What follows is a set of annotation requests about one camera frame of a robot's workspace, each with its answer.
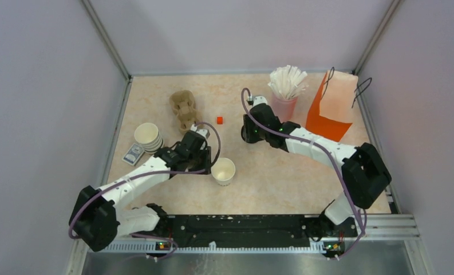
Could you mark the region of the brown pulp cup carrier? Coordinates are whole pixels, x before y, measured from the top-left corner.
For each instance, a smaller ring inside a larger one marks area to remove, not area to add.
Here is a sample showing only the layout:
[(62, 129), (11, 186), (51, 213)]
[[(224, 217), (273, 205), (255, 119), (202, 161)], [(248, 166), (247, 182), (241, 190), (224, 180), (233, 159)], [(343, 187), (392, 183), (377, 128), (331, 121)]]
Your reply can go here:
[(169, 97), (169, 103), (181, 134), (190, 130), (192, 125), (203, 121), (202, 114), (196, 109), (196, 100), (191, 91), (182, 90), (173, 93)]

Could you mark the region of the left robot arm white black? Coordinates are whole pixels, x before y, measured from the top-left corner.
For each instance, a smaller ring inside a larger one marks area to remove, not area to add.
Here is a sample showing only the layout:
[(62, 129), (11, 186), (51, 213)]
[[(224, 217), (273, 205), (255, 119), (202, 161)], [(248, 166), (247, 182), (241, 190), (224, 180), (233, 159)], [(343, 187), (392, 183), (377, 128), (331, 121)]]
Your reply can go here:
[(94, 252), (118, 237), (141, 231), (160, 237), (167, 231), (166, 213), (156, 204), (126, 207), (150, 188), (181, 174), (208, 174), (211, 167), (210, 133), (189, 130), (173, 147), (163, 147), (145, 163), (119, 179), (83, 188), (69, 220), (69, 237), (83, 240)]

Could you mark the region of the pink straw holder cup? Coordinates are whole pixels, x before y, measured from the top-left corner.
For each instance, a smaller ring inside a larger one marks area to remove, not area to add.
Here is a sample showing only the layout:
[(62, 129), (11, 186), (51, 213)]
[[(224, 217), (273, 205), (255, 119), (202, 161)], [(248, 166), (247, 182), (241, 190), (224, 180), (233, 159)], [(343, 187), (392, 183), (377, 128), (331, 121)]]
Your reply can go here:
[(278, 97), (275, 93), (272, 93), (269, 105), (273, 110), (273, 113), (278, 117), (281, 122), (289, 121), (295, 110), (295, 106), (298, 98), (294, 97), (289, 100)]

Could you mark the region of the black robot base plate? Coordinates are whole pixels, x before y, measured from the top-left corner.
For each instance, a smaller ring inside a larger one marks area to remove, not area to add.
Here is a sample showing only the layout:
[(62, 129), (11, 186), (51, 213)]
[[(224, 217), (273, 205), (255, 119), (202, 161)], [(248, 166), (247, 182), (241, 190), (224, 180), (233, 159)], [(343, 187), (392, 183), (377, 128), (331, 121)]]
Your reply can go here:
[(354, 218), (334, 225), (319, 215), (170, 215), (155, 228), (160, 237), (171, 237), (180, 248), (295, 248), (315, 241), (357, 237)]

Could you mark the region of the stack of paper cups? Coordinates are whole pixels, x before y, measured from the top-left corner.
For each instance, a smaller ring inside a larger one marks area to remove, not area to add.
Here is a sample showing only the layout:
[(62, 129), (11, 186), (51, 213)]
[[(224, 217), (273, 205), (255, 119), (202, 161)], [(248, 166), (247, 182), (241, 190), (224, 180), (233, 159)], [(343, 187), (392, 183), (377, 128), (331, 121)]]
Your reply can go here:
[(164, 139), (156, 124), (142, 123), (134, 132), (136, 143), (148, 154), (154, 154), (164, 146)]

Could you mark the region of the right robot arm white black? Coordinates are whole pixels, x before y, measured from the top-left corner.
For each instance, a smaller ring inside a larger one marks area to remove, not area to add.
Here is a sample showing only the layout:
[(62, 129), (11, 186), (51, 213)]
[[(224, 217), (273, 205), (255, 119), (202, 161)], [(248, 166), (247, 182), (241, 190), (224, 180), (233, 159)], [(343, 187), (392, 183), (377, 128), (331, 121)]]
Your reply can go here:
[(309, 132), (297, 123), (281, 123), (266, 103), (246, 110), (241, 129), (246, 143), (267, 142), (272, 148), (309, 157), (335, 171), (342, 193), (323, 211), (321, 232), (335, 236), (351, 215), (363, 225), (369, 209), (391, 183), (392, 176), (374, 145), (351, 146)]

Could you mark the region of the orange paper bag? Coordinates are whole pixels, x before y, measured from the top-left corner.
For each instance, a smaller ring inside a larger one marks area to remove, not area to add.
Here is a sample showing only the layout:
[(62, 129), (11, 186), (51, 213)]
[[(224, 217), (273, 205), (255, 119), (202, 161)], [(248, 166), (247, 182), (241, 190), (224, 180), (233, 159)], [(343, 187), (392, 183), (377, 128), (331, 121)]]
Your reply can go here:
[(354, 122), (353, 101), (358, 76), (328, 70), (307, 113), (305, 128), (327, 139), (341, 141)]

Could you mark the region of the white paper cup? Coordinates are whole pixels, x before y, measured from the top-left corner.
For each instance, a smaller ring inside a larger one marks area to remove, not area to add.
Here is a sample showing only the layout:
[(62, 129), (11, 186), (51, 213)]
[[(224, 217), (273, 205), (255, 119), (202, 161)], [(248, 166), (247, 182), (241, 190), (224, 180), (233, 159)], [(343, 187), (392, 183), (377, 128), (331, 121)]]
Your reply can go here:
[(211, 167), (211, 175), (218, 185), (228, 186), (236, 173), (236, 166), (229, 158), (219, 158)]

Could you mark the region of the bundle of white wrapped straws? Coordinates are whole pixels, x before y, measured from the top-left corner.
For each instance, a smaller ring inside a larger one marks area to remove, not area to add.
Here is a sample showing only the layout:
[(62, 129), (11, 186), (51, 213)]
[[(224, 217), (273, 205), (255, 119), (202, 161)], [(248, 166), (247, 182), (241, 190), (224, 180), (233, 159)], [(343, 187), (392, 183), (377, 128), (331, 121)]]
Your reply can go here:
[(292, 100), (298, 97), (308, 85), (305, 83), (307, 72), (297, 66), (277, 67), (269, 75), (268, 87), (281, 100)]

